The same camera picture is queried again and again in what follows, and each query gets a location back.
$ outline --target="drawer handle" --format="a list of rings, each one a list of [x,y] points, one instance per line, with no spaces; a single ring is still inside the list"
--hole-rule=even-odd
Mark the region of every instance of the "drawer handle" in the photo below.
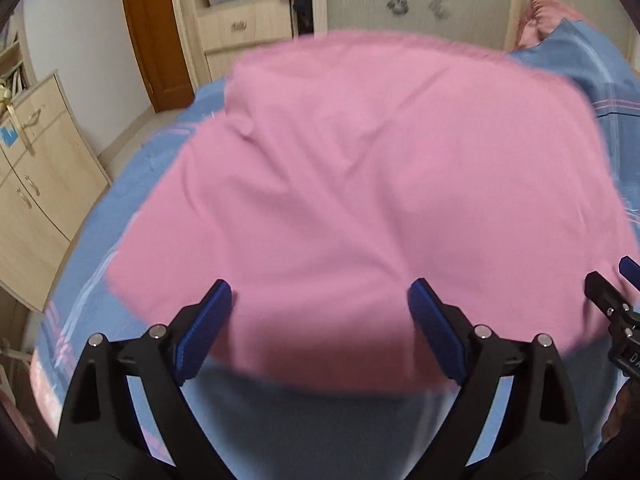
[[[24,147],[29,151],[32,152],[32,148],[31,148],[31,142],[29,141],[29,137],[27,137],[27,134],[24,132],[24,129],[22,127],[22,123],[20,122],[20,119],[18,119],[18,116],[15,114],[15,109],[14,106],[12,104],[8,104],[6,106],[7,111],[9,112],[9,115],[11,116],[12,122],[14,124],[14,127],[16,129],[16,131],[18,132],[18,137],[20,137],[20,140],[22,140],[22,143],[24,144]]]
[[[31,187],[33,187],[33,190],[36,192],[36,196],[40,196],[40,190],[38,189],[38,186],[36,186],[33,181],[29,178],[29,175],[25,175],[24,179],[27,181],[27,184],[29,184]]]
[[[20,198],[24,200],[24,203],[29,207],[29,209],[31,209],[31,202],[29,202],[29,199],[27,197],[25,197],[22,193],[22,191],[20,190],[19,187],[15,188],[15,190],[18,192],[18,195],[20,195]]]
[[[239,22],[233,22],[231,24],[231,32],[241,32],[242,30],[246,30],[245,20],[241,20]]]
[[[23,127],[25,126],[33,126],[35,124],[38,123],[38,120],[40,119],[40,114],[42,113],[42,108],[38,108],[36,111],[34,111],[33,114],[31,114],[29,116],[29,118],[24,121],[24,124],[22,125]]]

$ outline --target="pink cloth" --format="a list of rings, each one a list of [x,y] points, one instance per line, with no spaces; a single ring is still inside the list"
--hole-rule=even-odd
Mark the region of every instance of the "pink cloth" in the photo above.
[[[29,378],[33,397],[36,405],[42,414],[42,418],[52,433],[58,435],[58,426],[60,425],[60,416],[62,415],[62,405],[58,396],[53,391],[53,387],[47,379],[47,374],[40,362],[38,351],[34,351],[31,358],[31,367],[29,368]]]
[[[516,50],[538,46],[565,18],[572,22],[585,21],[580,12],[559,0],[530,0],[520,17]]]
[[[406,302],[425,277],[500,336],[562,351],[604,320],[636,244],[571,84],[459,44],[344,32],[245,56],[124,235],[112,291],[171,321],[236,293],[214,355],[303,388],[398,392],[443,377]]]

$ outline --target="screw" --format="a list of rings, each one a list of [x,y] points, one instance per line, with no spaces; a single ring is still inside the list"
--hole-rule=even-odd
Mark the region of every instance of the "screw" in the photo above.
[[[166,334],[166,327],[164,325],[161,325],[161,324],[153,325],[149,329],[149,335],[153,339],[160,339],[161,337],[164,336],[164,334]]]
[[[551,336],[548,336],[547,334],[540,334],[538,336],[538,342],[545,348],[549,348],[553,343],[554,340],[551,339]]]
[[[102,334],[95,333],[89,338],[89,345],[98,346],[103,341],[104,341],[104,336]]]
[[[493,332],[487,325],[478,325],[474,328],[474,334],[476,334],[480,339],[488,339],[491,337]]]

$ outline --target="cabinet drawer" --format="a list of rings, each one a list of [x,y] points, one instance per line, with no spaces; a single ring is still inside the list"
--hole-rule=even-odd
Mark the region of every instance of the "cabinet drawer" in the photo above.
[[[9,165],[9,161],[6,160],[4,153],[0,152],[0,184],[4,178],[11,172],[11,166]]]
[[[215,81],[229,73],[234,61],[251,48],[235,48],[215,54],[207,54],[207,64],[211,72],[211,79]]]
[[[42,310],[69,247],[13,174],[0,186],[0,281]]]
[[[20,98],[17,104],[14,104],[14,107],[15,114],[22,123],[24,133],[32,143],[56,117],[66,110],[60,88],[58,88],[58,82],[54,76],[50,76],[35,86],[24,98]],[[1,126],[8,130],[15,129],[15,125],[10,120],[8,113],[4,114],[4,121]],[[15,164],[15,161],[25,151],[21,138],[16,139],[11,146],[8,146],[5,142],[0,142],[0,145],[11,165]]]
[[[30,197],[72,240],[107,179],[87,150],[68,112],[33,143],[14,166]]]
[[[289,0],[247,0],[213,7],[198,17],[205,52],[292,38]]]

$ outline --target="blue sticker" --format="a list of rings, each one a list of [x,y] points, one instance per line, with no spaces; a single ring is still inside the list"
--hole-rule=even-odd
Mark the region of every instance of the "blue sticker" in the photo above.
[[[10,130],[7,130],[3,126],[2,128],[0,128],[0,134],[2,134],[2,140],[4,140],[4,143],[8,148],[10,148],[14,144],[14,142],[18,140],[18,132],[13,127]]]

